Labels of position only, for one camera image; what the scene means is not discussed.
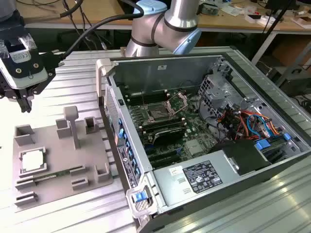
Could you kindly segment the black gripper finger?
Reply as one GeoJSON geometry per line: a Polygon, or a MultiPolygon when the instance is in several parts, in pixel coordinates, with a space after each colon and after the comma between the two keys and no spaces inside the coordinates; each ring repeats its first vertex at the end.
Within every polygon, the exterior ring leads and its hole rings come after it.
{"type": "Polygon", "coordinates": [[[9,100],[15,100],[20,108],[21,112],[26,112],[26,105],[25,105],[25,99],[21,96],[20,91],[12,89],[7,81],[5,80],[4,76],[0,76],[0,98],[7,97],[9,100]]]}
{"type": "Polygon", "coordinates": [[[31,112],[32,109],[30,97],[34,97],[34,95],[39,95],[48,86],[48,84],[53,80],[54,77],[55,77],[55,70],[49,70],[47,80],[27,88],[28,97],[25,103],[26,112],[29,113],[31,112]]]}

